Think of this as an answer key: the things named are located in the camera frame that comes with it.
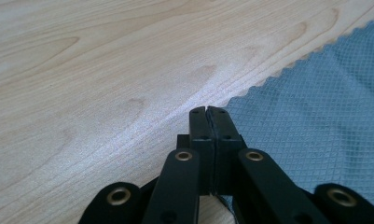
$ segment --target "wood grain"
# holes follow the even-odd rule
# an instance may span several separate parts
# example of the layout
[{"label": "wood grain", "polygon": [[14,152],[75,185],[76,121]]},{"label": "wood grain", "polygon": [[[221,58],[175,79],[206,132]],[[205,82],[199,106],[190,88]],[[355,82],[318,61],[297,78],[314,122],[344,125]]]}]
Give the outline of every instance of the wood grain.
[{"label": "wood grain", "polygon": [[[188,110],[371,20],[374,0],[0,1],[0,223],[77,223],[159,174]],[[201,200],[200,223],[232,222]]]}]

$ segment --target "light wooden table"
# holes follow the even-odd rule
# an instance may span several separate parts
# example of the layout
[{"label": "light wooden table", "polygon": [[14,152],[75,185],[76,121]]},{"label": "light wooden table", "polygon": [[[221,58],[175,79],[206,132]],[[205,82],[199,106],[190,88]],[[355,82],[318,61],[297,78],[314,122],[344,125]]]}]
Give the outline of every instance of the light wooden table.
[{"label": "light wooden table", "polygon": [[[373,0],[0,0],[0,223],[77,223],[159,174],[191,108],[371,20]],[[200,223],[232,222],[201,199]]]}]

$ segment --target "textured fabric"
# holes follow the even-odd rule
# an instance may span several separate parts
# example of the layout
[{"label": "textured fabric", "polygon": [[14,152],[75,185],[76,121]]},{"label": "textured fabric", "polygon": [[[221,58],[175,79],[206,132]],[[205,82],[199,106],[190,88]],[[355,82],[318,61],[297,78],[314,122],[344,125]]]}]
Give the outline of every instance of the textured fabric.
[{"label": "textured fabric", "polygon": [[338,183],[374,204],[374,22],[226,109],[247,145],[268,152],[298,186]]}]

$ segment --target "black hinged mechanism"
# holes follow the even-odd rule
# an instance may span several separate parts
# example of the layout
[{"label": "black hinged mechanism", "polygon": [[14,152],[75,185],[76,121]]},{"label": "black hinged mechanism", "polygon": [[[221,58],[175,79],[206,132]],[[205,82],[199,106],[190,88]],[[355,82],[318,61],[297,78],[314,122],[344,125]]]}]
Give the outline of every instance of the black hinged mechanism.
[{"label": "black hinged mechanism", "polygon": [[160,176],[142,188],[118,182],[102,189],[80,224],[198,223],[199,196],[231,195],[241,224],[374,223],[374,206],[351,189],[300,189],[267,153],[248,148],[228,112],[189,112],[189,134],[177,136]]}]

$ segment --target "blue microfiber cloth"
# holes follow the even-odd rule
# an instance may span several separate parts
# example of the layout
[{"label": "blue microfiber cloth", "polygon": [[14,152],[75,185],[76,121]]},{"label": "blue microfiber cloth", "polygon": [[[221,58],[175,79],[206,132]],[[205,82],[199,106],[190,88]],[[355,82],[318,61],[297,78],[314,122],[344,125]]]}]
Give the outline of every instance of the blue microfiber cloth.
[{"label": "blue microfiber cloth", "polygon": [[298,186],[333,182],[374,204],[374,22],[225,109],[247,146],[268,152]]}]

